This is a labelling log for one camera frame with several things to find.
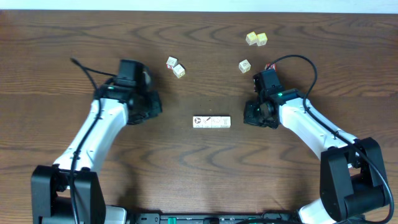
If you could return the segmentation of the blue sided picture block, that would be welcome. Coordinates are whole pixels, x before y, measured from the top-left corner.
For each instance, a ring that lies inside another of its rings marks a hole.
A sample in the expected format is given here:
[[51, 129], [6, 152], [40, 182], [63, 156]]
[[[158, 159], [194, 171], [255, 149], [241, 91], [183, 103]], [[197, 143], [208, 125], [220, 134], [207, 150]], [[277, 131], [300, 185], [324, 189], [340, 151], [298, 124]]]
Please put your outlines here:
[[221, 128], [230, 128], [231, 127], [231, 117], [230, 116], [222, 116], [220, 127]]

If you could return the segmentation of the plain white picture block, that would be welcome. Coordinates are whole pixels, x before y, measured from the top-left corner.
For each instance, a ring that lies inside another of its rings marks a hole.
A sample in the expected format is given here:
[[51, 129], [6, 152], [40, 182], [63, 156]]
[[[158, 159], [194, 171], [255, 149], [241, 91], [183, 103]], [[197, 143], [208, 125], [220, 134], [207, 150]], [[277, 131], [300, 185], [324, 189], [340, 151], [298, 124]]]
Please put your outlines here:
[[212, 116], [211, 117], [211, 127], [212, 128], [220, 128], [221, 127], [221, 117], [220, 116]]

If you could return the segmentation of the soccer ball picture block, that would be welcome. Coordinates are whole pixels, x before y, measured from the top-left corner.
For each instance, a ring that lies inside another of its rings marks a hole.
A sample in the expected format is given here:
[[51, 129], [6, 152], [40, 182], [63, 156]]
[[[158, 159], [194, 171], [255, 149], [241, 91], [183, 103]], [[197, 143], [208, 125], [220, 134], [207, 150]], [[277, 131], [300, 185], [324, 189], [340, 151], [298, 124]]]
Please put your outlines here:
[[201, 116], [194, 116], [193, 117], [193, 128], [202, 128], [202, 117]]

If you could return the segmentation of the hammer picture block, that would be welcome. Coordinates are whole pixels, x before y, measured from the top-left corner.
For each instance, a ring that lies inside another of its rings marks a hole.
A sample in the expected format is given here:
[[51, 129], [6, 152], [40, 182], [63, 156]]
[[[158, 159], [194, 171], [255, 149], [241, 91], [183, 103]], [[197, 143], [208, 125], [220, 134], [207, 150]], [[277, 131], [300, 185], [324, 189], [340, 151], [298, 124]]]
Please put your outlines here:
[[203, 116], [202, 117], [202, 128], [212, 128], [212, 117]]

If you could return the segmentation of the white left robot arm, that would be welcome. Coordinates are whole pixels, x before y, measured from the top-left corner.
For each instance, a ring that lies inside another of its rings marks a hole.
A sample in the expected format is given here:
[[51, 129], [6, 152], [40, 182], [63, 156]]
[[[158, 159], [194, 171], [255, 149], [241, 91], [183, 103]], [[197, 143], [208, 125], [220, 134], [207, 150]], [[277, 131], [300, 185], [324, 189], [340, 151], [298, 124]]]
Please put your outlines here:
[[126, 125], [143, 123], [162, 111], [157, 91], [103, 85], [90, 113], [65, 152], [31, 176], [34, 223], [129, 223], [123, 207], [107, 205], [98, 174]]

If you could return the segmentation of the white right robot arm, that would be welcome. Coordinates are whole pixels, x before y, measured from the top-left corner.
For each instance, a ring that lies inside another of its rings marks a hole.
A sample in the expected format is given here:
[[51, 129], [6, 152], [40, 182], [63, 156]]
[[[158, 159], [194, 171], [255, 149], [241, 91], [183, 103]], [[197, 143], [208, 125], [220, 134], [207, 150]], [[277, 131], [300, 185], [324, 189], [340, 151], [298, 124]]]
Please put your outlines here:
[[358, 139], [320, 114], [297, 89], [261, 89], [244, 108], [244, 123], [272, 129], [282, 125], [296, 134], [320, 160], [320, 197], [302, 207], [303, 223], [338, 223], [387, 206], [394, 198], [387, 181], [380, 145]]

